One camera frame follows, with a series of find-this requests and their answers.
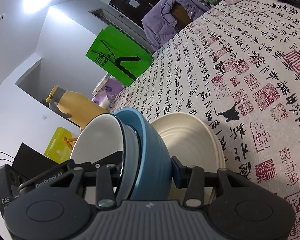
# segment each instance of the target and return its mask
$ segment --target yellow bottle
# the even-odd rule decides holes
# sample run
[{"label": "yellow bottle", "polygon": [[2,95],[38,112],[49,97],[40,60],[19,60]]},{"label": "yellow bottle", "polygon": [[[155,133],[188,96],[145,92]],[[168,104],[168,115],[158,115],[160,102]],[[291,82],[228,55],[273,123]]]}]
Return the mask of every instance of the yellow bottle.
[{"label": "yellow bottle", "polygon": [[55,86],[46,99],[49,108],[62,117],[65,117],[81,127],[83,130],[96,116],[108,113],[84,95],[64,90]]}]

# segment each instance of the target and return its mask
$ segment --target table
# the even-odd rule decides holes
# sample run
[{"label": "table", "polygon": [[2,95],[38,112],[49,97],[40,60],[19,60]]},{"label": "table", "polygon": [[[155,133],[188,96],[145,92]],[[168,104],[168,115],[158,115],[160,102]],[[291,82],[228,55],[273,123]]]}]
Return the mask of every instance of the table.
[{"label": "table", "polygon": [[276,0],[223,1],[154,58],[111,111],[134,107],[150,122],[179,111],[203,120],[229,169],[291,204],[288,239],[300,240],[300,10]]}]

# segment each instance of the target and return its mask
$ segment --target screw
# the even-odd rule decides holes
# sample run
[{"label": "screw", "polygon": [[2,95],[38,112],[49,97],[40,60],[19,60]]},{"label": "screw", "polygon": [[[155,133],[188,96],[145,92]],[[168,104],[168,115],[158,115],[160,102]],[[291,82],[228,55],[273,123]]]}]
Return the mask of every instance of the screw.
[{"label": "screw", "polygon": [[112,207],[113,205],[114,205],[114,201],[111,199],[101,199],[98,202],[99,207],[108,208],[108,207]]},{"label": "screw", "polygon": [[201,205],[201,201],[199,199],[188,199],[186,205],[188,207],[198,207]]}]

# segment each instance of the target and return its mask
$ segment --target gray ribbed panel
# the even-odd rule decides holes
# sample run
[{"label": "gray ribbed panel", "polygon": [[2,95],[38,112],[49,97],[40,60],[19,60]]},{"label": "gray ribbed panel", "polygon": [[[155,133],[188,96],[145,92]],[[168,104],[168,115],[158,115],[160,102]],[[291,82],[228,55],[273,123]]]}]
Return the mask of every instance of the gray ribbed panel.
[{"label": "gray ribbed panel", "polygon": [[123,201],[116,210],[100,212],[74,240],[228,240],[210,227],[202,213],[185,210],[177,201],[149,204]]}]

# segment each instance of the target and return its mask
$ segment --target yellow-green package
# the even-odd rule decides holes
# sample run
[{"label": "yellow-green package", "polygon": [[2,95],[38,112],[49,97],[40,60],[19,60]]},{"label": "yellow-green package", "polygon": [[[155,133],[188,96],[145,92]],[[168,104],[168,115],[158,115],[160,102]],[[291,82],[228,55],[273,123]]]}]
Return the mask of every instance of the yellow-green package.
[{"label": "yellow-green package", "polygon": [[58,127],[44,152],[44,156],[59,164],[69,160],[77,138],[78,135]]}]

